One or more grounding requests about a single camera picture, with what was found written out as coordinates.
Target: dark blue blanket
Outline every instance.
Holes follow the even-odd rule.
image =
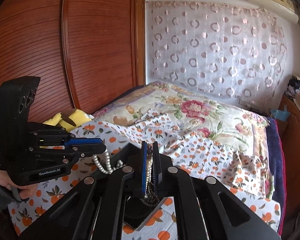
[[[285,177],[284,177],[284,159],[282,156],[281,140],[279,137],[276,121],[267,117],[270,121],[270,126],[266,128],[267,144],[269,150],[269,168],[274,175],[274,194],[272,199],[280,203],[281,218],[279,225],[282,229],[282,221],[284,218],[286,191],[285,191]]]

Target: metal screw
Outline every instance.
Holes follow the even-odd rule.
[[[94,182],[94,178],[93,177],[86,177],[86,178],[84,178],[83,182],[87,185],[90,185]]]
[[[125,173],[129,173],[129,172],[131,172],[133,169],[132,169],[131,166],[124,166],[124,167],[122,168],[122,170],[123,170],[123,172],[125,172]]]
[[[209,184],[215,184],[217,182],[217,180],[212,177],[212,176],[209,176],[206,178],[206,181],[209,183]]]
[[[169,167],[169,168],[168,168],[168,171],[169,171],[170,173],[177,173],[177,172],[178,172],[178,168],[175,167],[175,166],[172,166],[172,167]]]

